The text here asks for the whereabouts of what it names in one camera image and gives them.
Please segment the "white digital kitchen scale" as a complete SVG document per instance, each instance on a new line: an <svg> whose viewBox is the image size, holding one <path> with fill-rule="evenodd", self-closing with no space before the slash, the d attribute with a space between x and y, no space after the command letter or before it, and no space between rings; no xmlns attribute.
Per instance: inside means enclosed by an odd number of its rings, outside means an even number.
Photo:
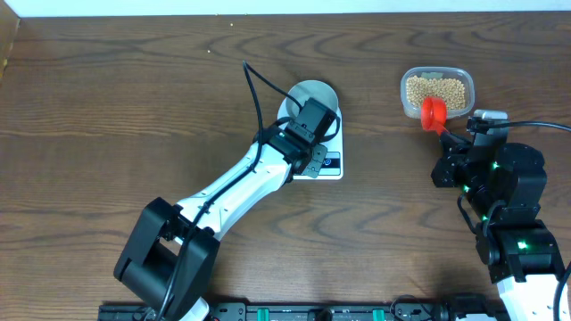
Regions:
<svg viewBox="0 0 571 321"><path fill-rule="evenodd" d="M327 131L327 135L335 134L337 124L339 130L335 136L328 142L321 143L327 148L324 160L321 163L319 174L311 177L309 174L295 174L295 180L339 180L343 177L343 119L339 108L339 102L336 95L325 95L325 98L316 98L327 107L335 109L336 116L339 120L335 121ZM299 108L289 98L285 98L279 106L277 117L293 117L299 113Z"/></svg>

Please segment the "red plastic scoop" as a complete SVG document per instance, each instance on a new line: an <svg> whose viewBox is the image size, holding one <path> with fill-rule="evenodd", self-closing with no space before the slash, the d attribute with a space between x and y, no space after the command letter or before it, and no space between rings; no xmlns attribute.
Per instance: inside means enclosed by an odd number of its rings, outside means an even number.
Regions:
<svg viewBox="0 0 571 321"><path fill-rule="evenodd" d="M443 99L428 96L420 108L421 127L425 131L435 132L439 136L447 132L445 127L447 111L447 106Z"/></svg>

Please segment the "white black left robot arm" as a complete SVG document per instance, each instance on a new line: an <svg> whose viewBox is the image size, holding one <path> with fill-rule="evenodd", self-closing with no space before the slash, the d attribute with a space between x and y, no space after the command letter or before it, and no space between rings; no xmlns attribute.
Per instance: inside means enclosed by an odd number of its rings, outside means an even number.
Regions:
<svg viewBox="0 0 571 321"><path fill-rule="evenodd" d="M292 163L254 143L228 172L193 196L156 198L142 210L113 271L157 320L202 320L203 299L227 231L258 201L282 187Z"/></svg>

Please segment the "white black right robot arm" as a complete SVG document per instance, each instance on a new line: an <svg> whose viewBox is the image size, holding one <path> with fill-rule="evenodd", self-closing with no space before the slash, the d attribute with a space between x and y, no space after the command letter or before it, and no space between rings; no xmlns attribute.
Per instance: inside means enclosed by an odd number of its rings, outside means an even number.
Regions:
<svg viewBox="0 0 571 321"><path fill-rule="evenodd" d="M444 132L431 174L437 187L458 187L476 251L512 320L568 320L567 275L552 232L538 218L547 184L542 153L503 136L473 140Z"/></svg>

